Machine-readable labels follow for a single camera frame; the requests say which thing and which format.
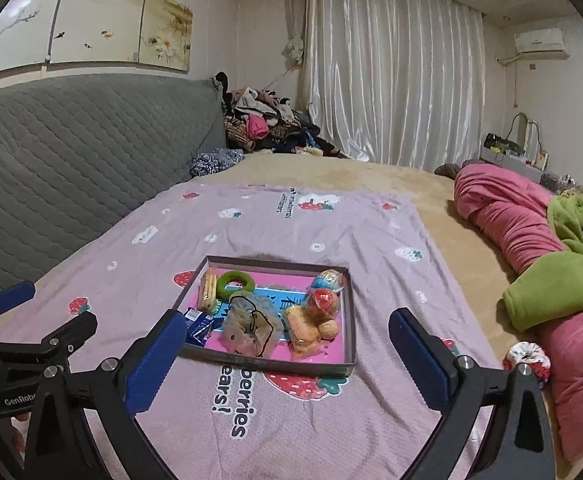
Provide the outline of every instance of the strawberry print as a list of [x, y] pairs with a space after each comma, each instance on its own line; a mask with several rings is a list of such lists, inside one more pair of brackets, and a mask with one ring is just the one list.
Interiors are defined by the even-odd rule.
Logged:
[[290, 397], [300, 400], [320, 400], [326, 396], [337, 396], [347, 378], [302, 377], [263, 373], [265, 379]]
[[340, 202], [339, 195], [317, 195], [311, 193], [298, 199], [298, 207], [305, 211], [333, 211], [334, 204]]
[[451, 351], [452, 354], [454, 354], [456, 357], [460, 357], [460, 350], [456, 346], [456, 341], [453, 339], [443, 339], [443, 343], [445, 343], [445, 346]]
[[192, 276], [194, 275], [194, 270], [187, 270], [187, 272], [179, 272], [174, 276], [174, 283], [178, 286], [185, 286], [189, 283]]
[[318, 386], [318, 377], [265, 373], [263, 375], [271, 384], [294, 399], [318, 400], [327, 395], [327, 389]]
[[70, 313], [73, 316], [78, 316], [83, 312], [89, 310], [89, 303], [87, 298], [76, 298], [70, 303]]
[[322, 211], [323, 205], [322, 204], [315, 204], [313, 202], [305, 202], [304, 204], [299, 204], [301, 209], [305, 209], [305, 211]]

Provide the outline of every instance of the white curtain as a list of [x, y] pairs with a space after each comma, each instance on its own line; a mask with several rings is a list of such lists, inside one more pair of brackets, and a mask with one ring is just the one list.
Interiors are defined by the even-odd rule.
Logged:
[[287, 34], [289, 35], [286, 51], [294, 65], [302, 65], [305, 51], [305, 43], [302, 36], [305, 31], [306, 7], [307, 0], [285, 0]]
[[453, 0], [307, 0], [302, 77], [302, 105], [353, 158], [433, 171], [478, 152], [478, 10]]

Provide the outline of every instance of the blue snack packet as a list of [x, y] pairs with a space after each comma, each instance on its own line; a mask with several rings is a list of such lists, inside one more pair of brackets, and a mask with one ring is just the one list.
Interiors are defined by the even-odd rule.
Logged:
[[185, 323], [187, 323], [185, 342], [196, 346], [205, 346], [205, 342], [212, 331], [213, 321], [214, 318], [212, 316], [208, 316], [194, 308], [188, 308], [187, 312], [185, 312]]

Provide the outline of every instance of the green blanket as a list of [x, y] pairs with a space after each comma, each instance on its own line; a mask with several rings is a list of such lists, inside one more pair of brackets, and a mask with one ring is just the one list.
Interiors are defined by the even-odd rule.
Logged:
[[583, 195], [553, 197], [547, 222], [565, 251], [541, 256], [503, 294], [519, 332], [583, 311]]

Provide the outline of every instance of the green ring toy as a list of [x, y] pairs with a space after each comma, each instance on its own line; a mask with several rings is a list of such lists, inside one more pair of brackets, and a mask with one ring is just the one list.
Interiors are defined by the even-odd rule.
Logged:
[[[231, 282], [242, 283], [242, 286], [238, 290], [227, 290], [227, 286]], [[230, 302], [230, 296], [239, 290], [246, 290], [248, 292], [254, 292], [256, 284], [249, 274], [240, 272], [239, 270], [230, 270], [230, 272], [225, 272], [222, 276], [218, 278], [218, 283], [216, 284], [216, 298], [223, 303]]]

